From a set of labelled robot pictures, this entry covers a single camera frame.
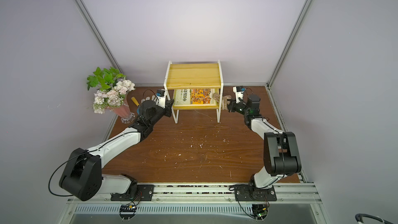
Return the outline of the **striped beige cloth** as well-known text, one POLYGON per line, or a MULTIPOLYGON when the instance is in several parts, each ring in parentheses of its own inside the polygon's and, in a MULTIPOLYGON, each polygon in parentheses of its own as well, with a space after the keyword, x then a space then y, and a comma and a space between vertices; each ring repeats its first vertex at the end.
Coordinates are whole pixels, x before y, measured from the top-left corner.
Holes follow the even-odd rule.
POLYGON ((219 93, 213 93, 212 99, 214 99, 219 104, 221 110, 227 110, 229 105, 228 100, 231 100, 232 97, 230 95, 226 95, 221 98, 219 93))

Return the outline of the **yellow white bookshelf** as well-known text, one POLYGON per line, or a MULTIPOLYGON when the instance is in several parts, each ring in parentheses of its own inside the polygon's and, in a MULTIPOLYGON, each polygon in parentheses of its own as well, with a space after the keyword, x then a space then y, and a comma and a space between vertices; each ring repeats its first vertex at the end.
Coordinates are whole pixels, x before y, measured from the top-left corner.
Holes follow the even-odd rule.
POLYGON ((176 106, 172 107, 174 122, 178 123, 179 111, 181 110, 215 110, 217 122, 220 122, 222 96, 223 96, 223 74, 221 61, 217 62, 193 62, 193 63, 173 63, 169 61, 166 76, 164 79, 164 89, 167 98, 170 100, 169 91, 173 91, 173 96, 180 89, 215 89, 220 99, 215 106, 176 106))

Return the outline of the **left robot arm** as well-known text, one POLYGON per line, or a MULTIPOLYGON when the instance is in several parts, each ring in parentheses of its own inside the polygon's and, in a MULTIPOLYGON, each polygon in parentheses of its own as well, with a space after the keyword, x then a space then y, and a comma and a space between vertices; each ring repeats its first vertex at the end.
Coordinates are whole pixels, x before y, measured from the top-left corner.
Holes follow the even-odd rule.
POLYGON ((64 171, 59 180, 60 188, 81 201, 101 194, 110 194, 113 201, 135 200, 138 196, 135 178, 124 174, 106 175, 102 169, 119 154, 144 141, 162 117, 171 117, 173 105, 174 100, 143 101, 138 117, 121 133, 94 147, 75 149, 61 165, 64 171))

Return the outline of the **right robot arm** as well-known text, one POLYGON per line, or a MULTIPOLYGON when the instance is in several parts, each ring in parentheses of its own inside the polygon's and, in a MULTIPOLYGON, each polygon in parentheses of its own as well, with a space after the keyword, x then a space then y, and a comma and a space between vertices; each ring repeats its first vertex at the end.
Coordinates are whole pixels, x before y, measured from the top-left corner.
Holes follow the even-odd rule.
POLYGON ((228 99, 228 111, 244 116, 244 124, 263 139, 263 168, 254 174, 249 185, 258 189, 270 189, 281 179, 302 170, 296 136, 270 124, 260 114, 261 99, 250 94, 244 100, 244 93, 235 94, 228 99))

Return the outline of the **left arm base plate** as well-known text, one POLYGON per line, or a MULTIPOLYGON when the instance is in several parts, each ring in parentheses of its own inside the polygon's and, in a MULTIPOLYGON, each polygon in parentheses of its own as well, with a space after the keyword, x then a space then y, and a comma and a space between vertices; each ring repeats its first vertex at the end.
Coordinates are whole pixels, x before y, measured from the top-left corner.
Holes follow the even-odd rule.
POLYGON ((111 194, 111 201, 151 201, 154 192, 154 185, 134 184, 126 193, 111 194))

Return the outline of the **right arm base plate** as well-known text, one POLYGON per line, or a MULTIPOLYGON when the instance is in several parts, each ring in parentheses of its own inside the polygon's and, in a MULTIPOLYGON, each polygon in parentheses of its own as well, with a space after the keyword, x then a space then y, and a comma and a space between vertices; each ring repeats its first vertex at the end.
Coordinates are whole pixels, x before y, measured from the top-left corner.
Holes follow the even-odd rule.
POLYGON ((238 184, 229 187, 234 192, 236 201, 258 201, 275 202, 277 196, 274 187, 270 189, 260 189, 246 184, 238 184))

